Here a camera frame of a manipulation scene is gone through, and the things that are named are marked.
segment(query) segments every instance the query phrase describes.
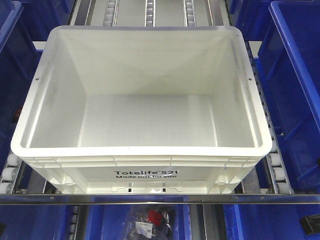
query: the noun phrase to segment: blue bin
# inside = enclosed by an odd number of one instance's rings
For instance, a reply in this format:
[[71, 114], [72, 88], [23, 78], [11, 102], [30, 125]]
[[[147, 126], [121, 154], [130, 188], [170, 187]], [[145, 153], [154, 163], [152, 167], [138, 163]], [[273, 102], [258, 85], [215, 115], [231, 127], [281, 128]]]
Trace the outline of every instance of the blue bin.
[[305, 235], [299, 220], [320, 214], [310, 205], [224, 205], [228, 240], [320, 240], [320, 234]]
[[268, 10], [272, 0], [227, 0], [233, 26], [246, 41], [262, 41], [271, 22]]
[[23, 105], [39, 54], [20, 20], [18, 1], [1, 1], [0, 16], [0, 147], [17, 108]]
[[19, 0], [21, 18], [33, 41], [47, 41], [55, 27], [68, 23], [75, 0]]
[[283, 144], [301, 189], [320, 187], [320, 2], [274, 1], [259, 49]]
[[4, 240], [68, 240], [73, 206], [2, 205], [0, 223]]
[[[172, 240], [191, 240], [189, 206], [173, 206]], [[85, 230], [85, 240], [119, 240], [125, 228], [127, 213], [131, 205], [91, 205]]]

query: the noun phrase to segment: white roller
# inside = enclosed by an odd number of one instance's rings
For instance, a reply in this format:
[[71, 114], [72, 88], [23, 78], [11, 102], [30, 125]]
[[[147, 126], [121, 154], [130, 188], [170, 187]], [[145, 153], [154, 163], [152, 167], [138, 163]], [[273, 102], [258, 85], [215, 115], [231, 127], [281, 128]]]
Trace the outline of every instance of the white roller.
[[17, 169], [14, 167], [7, 167], [2, 171], [2, 178], [5, 181], [12, 181], [14, 179], [14, 175], [16, 174]]
[[276, 181], [283, 181], [286, 179], [285, 171], [282, 167], [274, 167], [273, 171]]
[[77, 222], [77, 215], [72, 216], [72, 223], [75, 224]]
[[79, 206], [74, 206], [74, 207], [73, 207], [73, 213], [74, 213], [74, 214], [77, 214], [78, 211], [79, 211]]
[[270, 153], [269, 156], [271, 158], [271, 165], [273, 167], [281, 165], [281, 156], [279, 153]]
[[21, 159], [17, 155], [15, 155], [14, 153], [10, 153], [7, 160], [6, 160], [6, 162], [10, 166], [18, 166], [20, 161], [21, 161]]
[[269, 127], [269, 132], [272, 138], [274, 138], [274, 131], [271, 127]]
[[275, 140], [272, 140], [272, 148], [271, 148], [270, 153], [274, 153], [276, 151], [277, 151], [277, 143]]
[[72, 224], [71, 227], [70, 227], [70, 233], [74, 233], [75, 230], [76, 230], [76, 225]]
[[289, 190], [289, 186], [287, 183], [285, 182], [278, 182], [277, 183], [278, 189], [279, 189], [279, 193], [280, 194], [289, 194], [290, 190]]
[[0, 194], [7, 194], [10, 189], [11, 183], [9, 182], [2, 182], [0, 183]]

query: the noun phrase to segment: metal track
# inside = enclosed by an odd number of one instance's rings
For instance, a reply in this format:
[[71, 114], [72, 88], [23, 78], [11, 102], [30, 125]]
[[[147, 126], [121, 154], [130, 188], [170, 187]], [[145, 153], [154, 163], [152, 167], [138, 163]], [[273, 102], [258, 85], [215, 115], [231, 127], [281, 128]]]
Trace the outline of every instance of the metal track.
[[256, 68], [256, 64], [254, 61], [254, 57], [249, 45], [249, 42], [245, 43], [248, 56], [250, 59], [250, 63], [252, 66], [255, 83], [258, 88], [258, 92], [260, 95], [261, 103], [264, 109], [265, 118], [267, 120], [269, 131], [272, 137], [272, 149], [270, 153], [263, 159], [264, 167], [266, 169], [267, 178], [271, 185], [271, 192], [273, 194], [293, 194], [294, 190], [291, 188], [291, 184], [289, 181], [289, 177], [287, 174], [287, 170], [285, 167], [284, 160], [282, 158], [282, 154], [279, 148], [278, 140], [276, 137], [274, 125], [271, 120], [271, 116], [268, 110], [266, 98], [261, 87], [261, 82], [258, 74], [258, 70]]

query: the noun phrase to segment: storage rack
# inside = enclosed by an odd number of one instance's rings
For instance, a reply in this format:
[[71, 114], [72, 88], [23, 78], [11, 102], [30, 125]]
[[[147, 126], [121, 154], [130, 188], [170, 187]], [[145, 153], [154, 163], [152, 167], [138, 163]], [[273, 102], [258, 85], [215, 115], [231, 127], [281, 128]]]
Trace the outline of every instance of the storage rack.
[[[89, 26], [93, 23], [93, 16], [95, 10], [95, 4], [98, 0], [76, 0], [72, 9], [72, 13], [69, 19], [70, 25]], [[109, 0], [108, 6], [110, 6], [109, 16], [103, 16], [104, 26], [125, 26], [126, 21], [122, 17], [122, 8], [128, 8], [126, 4], [133, 2], [132, 0]], [[157, 23], [161, 21], [172, 21], [172, 26], [185, 26], [194, 27], [197, 26], [197, 21], [207, 21], [208, 26], [220, 26], [230, 25], [228, 9], [226, 3], [223, 0], [173, 0], [175, 7], [179, 6], [181, 11], [175, 12], [174, 7], [172, 9], [161, 7], [160, 12], [156, 11], [157, 0], [145, 0], [142, 5], [141, 12], [144, 14], [140, 16], [140, 19], [132, 19], [128, 17], [128, 26], [145, 26], [156, 27]], [[202, 9], [202, 15], [197, 11], [197, 6]], [[277, 138], [275, 137], [274, 127], [270, 118], [269, 110], [265, 101], [264, 93], [261, 88], [260, 79], [257, 68], [255, 66], [254, 57], [251, 51], [250, 44], [245, 42], [248, 57], [250, 59], [255, 81], [259, 90], [262, 105], [264, 107], [265, 116], [269, 124], [270, 133], [273, 139], [273, 153], [280, 154], [281, 152], [278, 146]], [[73, 222], [73, 232], [71, 233], [71, 239], [78, 240], [83, 237], [83, 225], [86, 224], [86, 214], [88, 212], [87, 205], [95, 204], [154, 204], [154, 203], [166, 203], [166, 204], [191, 204], [190, 205], [190, 221], [192, 234], [194, 239], [223, 239], [223, 233], [219, 232], [221, 221], [218, 221], [222, 216], [223, 211], [220, 204], [318, 204], [320, 202], [319, 194], [309, 194], [306, 192], [294, 193], [291, 188], [288, 174], [286, 172], [285, 164], [280, 158], [281, 167], [285, 173], [286, 194], [280, 194], [279, 187], [271, 164], [271, 156], [266, 156], [262, 161], [264, 164], [265, 174], [268, 180], [268, 188], [261, 188], [259, 185], [257, 171], [254, 168], [249, 175], [241, 182], [240, 187], [236, 192], [231, 194], [211, 194], [211, 195], [180, 195], [176, 196], [174, 200], [169, 194], [159, 194], [159, 198], [154, 200], [150, 198], [150, 195], [107, 195], [107, 194], [61, 194], [57, 191], [49, 182], [42, 178], [38, 173], [32, 171], [30, 180], [28, 182], [27, 189], [21, 188], [21, 182], [26, 175], [25, 163], [19, 163], [16, 167], [17, 174], [12, 181], [4, 181], [0, 178], [0, 183], [10, 183], [8, 194], [0, 194], [0, 204], [3, 205], [75, 205], [79, 206], [74, 213], [76, 221]]]

